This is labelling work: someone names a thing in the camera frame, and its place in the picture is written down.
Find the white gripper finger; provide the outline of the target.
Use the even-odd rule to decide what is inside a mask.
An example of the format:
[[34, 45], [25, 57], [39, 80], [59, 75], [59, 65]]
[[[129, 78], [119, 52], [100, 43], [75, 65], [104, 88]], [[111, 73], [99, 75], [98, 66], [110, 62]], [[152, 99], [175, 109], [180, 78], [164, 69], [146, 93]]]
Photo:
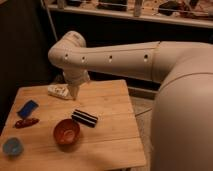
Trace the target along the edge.
[[78, 87], [71, 87], [70, 88], [70, 95], [72, 96], [73, 100], [77, 99], [78, 92], [79, 92], [79, 88]]

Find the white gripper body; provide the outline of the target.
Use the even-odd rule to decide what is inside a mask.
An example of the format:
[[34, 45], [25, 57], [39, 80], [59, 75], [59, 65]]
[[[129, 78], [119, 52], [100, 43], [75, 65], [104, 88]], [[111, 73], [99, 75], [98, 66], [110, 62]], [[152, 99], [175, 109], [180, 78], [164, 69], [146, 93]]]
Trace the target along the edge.
[[64, 70], [63, 76], [71, 94], [77, 94], [81, 84], [90, 81], [86, 70]]

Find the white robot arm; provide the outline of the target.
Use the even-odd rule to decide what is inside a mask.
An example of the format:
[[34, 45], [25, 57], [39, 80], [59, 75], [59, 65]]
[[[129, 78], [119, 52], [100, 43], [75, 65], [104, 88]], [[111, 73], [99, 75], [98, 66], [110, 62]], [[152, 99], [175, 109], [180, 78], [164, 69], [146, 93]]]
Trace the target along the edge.
[[151, 171], [213, 171], [213, 44], [156, 41], [86, 46], [67, 32], [48, 52], [69, 91], [90, 71], [160, 84], [151, 121]]

